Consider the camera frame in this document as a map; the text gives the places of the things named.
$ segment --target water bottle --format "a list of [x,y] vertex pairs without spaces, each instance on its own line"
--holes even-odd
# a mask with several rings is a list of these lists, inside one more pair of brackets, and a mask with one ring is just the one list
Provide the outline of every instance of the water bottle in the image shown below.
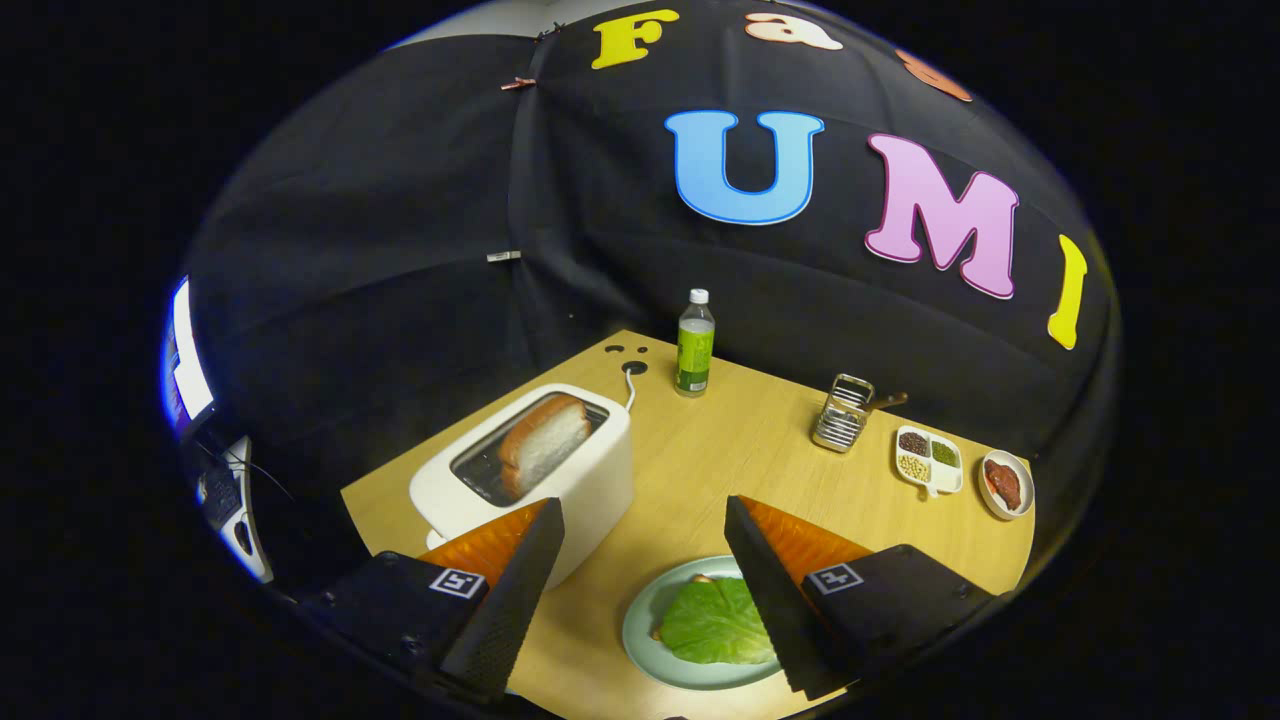
[[689,307],[680,315],[680,337],[676,341],[676,392],[685,397],[701,397],[712,369],[712,341],[716,318],[707,306],[710,293],[701,288],[689,291]]

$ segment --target bread slice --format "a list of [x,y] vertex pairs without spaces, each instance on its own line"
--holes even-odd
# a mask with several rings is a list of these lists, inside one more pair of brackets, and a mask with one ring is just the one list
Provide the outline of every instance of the bread slice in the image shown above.
[[572,395],[544,400],[516,423],[498,448],[502,487],[518,500],[591,434],[586,405]]

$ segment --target letter u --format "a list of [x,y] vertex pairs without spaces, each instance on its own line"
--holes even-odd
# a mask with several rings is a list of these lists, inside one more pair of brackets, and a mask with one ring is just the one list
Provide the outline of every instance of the letter u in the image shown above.
[[742,192],[724,176],[724,145],[737,115],[723,110],[677,113],[664,123],[676,136],[676,188],[695,211],[722,223],[768,225],[799,215],[813,196],[813,136],[826,127],[803,113],[762,113],[773,132],[776,170],[763,192]]

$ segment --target letter m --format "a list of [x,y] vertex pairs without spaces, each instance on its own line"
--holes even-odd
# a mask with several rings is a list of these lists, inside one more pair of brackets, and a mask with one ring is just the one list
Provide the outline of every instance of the letter m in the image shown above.
[[918,261],[923,251],[911,231],[919,213],[938,270],[950,268],[977,236],[960,277],[992,297],[1012,297],[1018,193],[995,176],[974,173],[956,200],[924,147],[891,135],[867,142],[884,159],[884,215],[879,229],[867,233],[867,249],[897,263]]

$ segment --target white toaster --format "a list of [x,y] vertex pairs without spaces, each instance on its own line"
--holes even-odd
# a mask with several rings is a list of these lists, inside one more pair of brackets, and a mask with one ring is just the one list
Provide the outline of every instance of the white toaster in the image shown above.
[[[516,423],[552,395],[571,395],[586,406],[591,434],[529,492],[511,501],[499,479],[498,447]],[[618,524],[631,506],[631,416],[617,402],[563,383],[525,393],[453,441],[422,465],[408,486],[413,507],[431,524],[435,547],[544,497],[558,497],[564,542],[545,589],[561,584]]]

